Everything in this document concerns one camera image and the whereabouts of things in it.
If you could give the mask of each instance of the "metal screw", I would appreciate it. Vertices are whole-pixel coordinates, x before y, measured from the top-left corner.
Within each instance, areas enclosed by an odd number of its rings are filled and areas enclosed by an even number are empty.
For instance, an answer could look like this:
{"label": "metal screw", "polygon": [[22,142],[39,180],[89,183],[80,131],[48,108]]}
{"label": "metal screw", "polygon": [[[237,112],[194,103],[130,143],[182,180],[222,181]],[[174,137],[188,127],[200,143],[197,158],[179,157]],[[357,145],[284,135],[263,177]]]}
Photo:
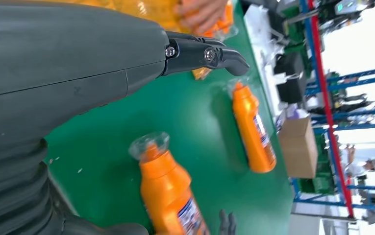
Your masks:
{"label": "metal screw", "polygon": [[212,48],[208,48],[204,51],[204,58],[207,61],[213,60],[213,57],[215,57],[215,51]]}
{"label": "metal screw", "polygon": [[166,48],[166,56],[167,57],[174,56],[174,54],[175,54],[174,47],[168,47],[168,48]]}

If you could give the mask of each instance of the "gray robot arm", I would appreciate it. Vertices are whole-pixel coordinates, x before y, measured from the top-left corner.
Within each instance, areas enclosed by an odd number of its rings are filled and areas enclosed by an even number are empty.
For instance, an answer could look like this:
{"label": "gray robot arm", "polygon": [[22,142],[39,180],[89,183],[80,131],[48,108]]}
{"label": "gray robot arm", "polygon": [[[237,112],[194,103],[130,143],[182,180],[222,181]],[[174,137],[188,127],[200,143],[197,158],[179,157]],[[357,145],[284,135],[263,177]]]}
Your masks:
{"label": "gray robot arm", "polygon": [[217,40],[165,32],[115,11],[0,0],[0,234],[122,231],[53,210],[44,137],[157,77],[200,67],[234,75],[249,68]]}

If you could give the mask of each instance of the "human hand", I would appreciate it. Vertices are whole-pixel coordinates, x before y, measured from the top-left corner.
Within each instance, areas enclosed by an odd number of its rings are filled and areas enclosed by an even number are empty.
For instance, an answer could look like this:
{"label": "human hand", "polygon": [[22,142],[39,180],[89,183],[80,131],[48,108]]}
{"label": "human hand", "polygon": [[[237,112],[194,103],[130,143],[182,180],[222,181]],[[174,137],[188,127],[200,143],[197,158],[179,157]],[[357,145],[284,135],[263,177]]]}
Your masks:
{"label": "human hand", "polygon": [[225,15],[228,0],[184,0],[175,9],[182,17],[180,23],[200,35]]}
{"label": "human hand", "polygon": [[355,154],[355,145],[351,145],[351,144],[346,144],[346,151],[348,152],[348,154],[351,154],[351,155],[354,155]]}

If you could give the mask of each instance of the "plastic bottle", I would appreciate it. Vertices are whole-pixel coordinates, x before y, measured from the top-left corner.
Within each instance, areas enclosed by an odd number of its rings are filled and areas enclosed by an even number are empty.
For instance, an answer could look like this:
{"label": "plastic bottle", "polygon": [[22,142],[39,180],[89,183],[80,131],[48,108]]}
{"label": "plastic bottle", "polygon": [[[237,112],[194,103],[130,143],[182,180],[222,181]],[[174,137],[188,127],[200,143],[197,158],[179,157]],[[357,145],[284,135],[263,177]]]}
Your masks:
{"label": "plastic bottle", "polygon": [[140,160],[141,196],[157,234],[209,234],[197,206],[189,173],[172,157],[169,135],[164,132],[143,136],[129,152]]}
{"label": "plastic bottle", "polygon": [[233,112],[242,136],[250,169],[265,173],[274,169],[276,157],[258,114],[258,99],[248,86],[237,82],[232,94]]}

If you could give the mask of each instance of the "cardboard box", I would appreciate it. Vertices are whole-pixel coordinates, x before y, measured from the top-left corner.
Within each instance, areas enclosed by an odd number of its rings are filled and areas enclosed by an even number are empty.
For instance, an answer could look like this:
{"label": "cardboard box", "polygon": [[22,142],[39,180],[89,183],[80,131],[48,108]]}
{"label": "cardboard box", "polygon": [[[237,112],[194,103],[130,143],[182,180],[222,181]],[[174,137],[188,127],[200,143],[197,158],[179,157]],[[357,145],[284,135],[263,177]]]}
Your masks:
{"label": "cardboard box", "polygon": [[316,176],[317,152],[311,118],[290,119],[278,134],[288,176],[313,179]]}

